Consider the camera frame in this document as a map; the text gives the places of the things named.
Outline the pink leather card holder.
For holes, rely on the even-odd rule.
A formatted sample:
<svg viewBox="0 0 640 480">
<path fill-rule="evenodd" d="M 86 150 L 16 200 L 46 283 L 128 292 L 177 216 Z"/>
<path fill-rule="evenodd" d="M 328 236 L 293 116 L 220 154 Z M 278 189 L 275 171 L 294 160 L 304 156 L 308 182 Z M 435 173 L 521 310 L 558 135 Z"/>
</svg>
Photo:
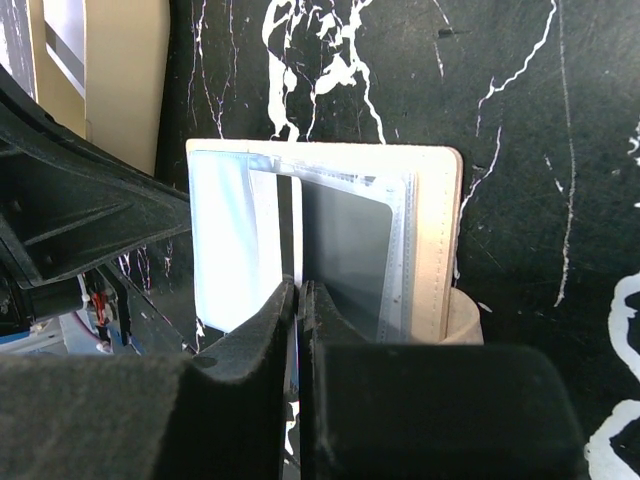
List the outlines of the pink leather card holder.
<svg viewBox="0 0 640 480">
<path fill-rule="evenodd" d="M 462 159 L 449 147 L 191 139 L 256 155 L 277 176 L 282 279 L 316 282 L 367 340 L 478 343 L 452 286 Z"/>
</svg>

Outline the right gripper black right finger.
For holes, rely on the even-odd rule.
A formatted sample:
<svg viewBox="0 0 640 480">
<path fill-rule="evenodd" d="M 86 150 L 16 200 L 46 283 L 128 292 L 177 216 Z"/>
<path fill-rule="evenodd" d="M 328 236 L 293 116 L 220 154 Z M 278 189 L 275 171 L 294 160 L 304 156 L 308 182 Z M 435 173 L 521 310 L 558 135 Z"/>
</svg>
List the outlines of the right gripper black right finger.
<svg viewBox="0 0 640 480">
<path fill-rule="evenodd" d="M 299 294 L 305 479 L 584 479 L 583 435 L 541 352 L 375 344 L 327 289 Z"/>
</svg>

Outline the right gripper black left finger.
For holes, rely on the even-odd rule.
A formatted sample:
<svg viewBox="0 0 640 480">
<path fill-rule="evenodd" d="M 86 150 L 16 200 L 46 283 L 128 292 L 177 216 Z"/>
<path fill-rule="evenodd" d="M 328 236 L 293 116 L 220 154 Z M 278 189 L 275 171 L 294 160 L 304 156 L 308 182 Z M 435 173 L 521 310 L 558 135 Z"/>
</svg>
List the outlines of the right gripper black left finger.
<svg viewBox="0 0 640 480">
<path fill-rule="evenodd" d="M 5 479 L 277 479 L 294 286 L 196 356 L 5 355 Z"/>
</svg>

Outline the white card stack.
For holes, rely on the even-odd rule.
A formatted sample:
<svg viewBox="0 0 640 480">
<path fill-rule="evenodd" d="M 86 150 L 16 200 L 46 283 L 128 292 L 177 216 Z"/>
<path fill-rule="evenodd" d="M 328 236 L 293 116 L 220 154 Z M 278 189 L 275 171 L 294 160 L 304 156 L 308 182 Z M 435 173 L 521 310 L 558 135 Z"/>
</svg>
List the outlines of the white card stack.
<svg viewBox="0 0 640 480">
<path fill-rule="evenodd" d="M 47 53 L 85 98 L 85 2 L 44 0 L 43 7 Z"/>
</svg>

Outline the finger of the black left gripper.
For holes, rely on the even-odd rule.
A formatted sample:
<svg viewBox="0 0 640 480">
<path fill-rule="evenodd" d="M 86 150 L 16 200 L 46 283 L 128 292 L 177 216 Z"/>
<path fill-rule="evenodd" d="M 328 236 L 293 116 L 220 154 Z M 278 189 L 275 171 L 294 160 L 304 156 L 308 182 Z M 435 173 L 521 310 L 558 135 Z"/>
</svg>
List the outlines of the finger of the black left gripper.
<svg viewBox="0 0 640 480">
<path fill-rule="evenodd" d="M 17 286 L 74 278 L 190 228 L 187 194 L 57 123 L 1 73 L 1 270 Z"/>
</svg>

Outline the beige card box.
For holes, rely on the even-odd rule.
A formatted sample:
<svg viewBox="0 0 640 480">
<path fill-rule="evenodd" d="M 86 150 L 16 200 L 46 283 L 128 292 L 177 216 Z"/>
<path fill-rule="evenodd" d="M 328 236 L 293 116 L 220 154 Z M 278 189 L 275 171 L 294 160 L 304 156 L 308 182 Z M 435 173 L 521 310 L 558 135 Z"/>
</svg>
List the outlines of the beige card box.
<svg viewBox="0 0 640 480">
<path fill-rule="evenodd" d="M 89 143 L 153 174 L 170 6 L 166 1 L 84 2 L 85 98 L 47 53 L 43 1 L 27 4 L 36 102 Z"/>
</svg>

